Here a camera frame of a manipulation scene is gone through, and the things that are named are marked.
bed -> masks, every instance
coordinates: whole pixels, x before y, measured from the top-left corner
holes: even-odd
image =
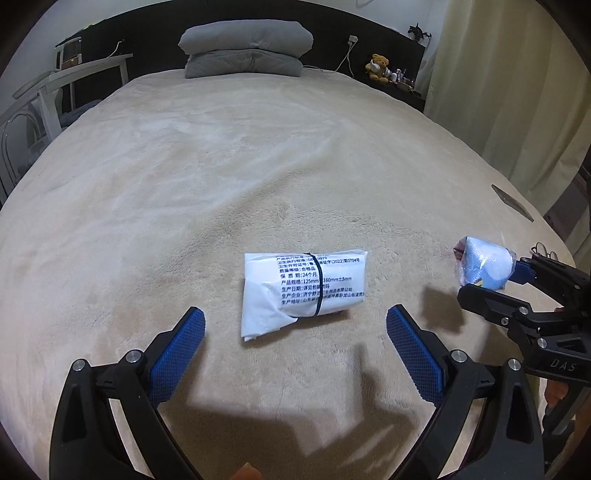
[[[268,479],[388,478],[433,412],[388,340],[389,307],[478,361],[519,357],[457,305],[452,247],[468,234],[518,256],[541,241],[572,264],[470,148],[351,78],[139,77],[52,142],[0,212],[0,421],[47,478],[71,363],[144,349],[195,305],[206,339],[160,411],[206,479],[247,461]],[[369,251],[363,304],[243,342],[245,252],[349,248]],[[555,306],[528,286],[507,293]]]

gray pillow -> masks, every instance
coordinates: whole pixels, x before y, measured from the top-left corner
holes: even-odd
[[[303,65],[294,57],[257,50],[216,50],[191,55],[185,66],[185,78],[211,77],[227,73],[274,73],[299,77]]]
[[[212,50],[261,50],[301,57],[314,37],[298,22],[283,20],[228,20],[189,28],[178,46],[187,55]]]

headboard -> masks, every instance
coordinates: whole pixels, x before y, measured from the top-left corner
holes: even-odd
[[[359,41],[350,54],[356,74],[365,74],[363,66],[371,54],[389,58],[393,68],[407,69],[415,78],[424,47],[388,27],[341,10],[298,0],[172,0],[138,8],[103,20],[79,31],[83,61],[104,58],[117,42],[118,50],[133,53],[128,61],[129,78],[147,73],[183,68],[187,56],[178,47],[182,33],[194,26],[220,20],[274,18],[300,22],[314,35],[314,46],[302,62],[334,70],[348,50],[349,35]],[[347,72],[346,63],[341,72]],[[121,85],[118,73],[102,72],[76,82],[77,104],[104,98]]]

finger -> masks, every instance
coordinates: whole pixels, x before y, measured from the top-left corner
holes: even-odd
[[[569,393],[569,386],[566,383],[548,380],[544,398],[550,407],[555,407]]]
[[[264,478],[256,468],[247,462],[232,475],[230,480],[264,480]]]

screw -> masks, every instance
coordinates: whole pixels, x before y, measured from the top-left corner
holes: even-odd
[[[507,362],[509,364],[509,368],[511,368],[514,371],[518,371],[519,369],[521,369],[521,364],[519,363],[519,360],[515,359],[515,358],[509,358],[509,361]]]
[[[74,372],[79,372],[85,366],[86,366],[86,362],[84,361],[84,359],[79,358],[78,360],[75,360],[74,363],[72,364],[72,370]]]
[[[452,358],[459,364],[462,364],[468,359],[468,356],[461,350],[454,350],[452,352]]]
[[[139,350],[130,350],[125,354],[125,359],[130,363],[136,363],[140,358],[142,358],[142,352]]]

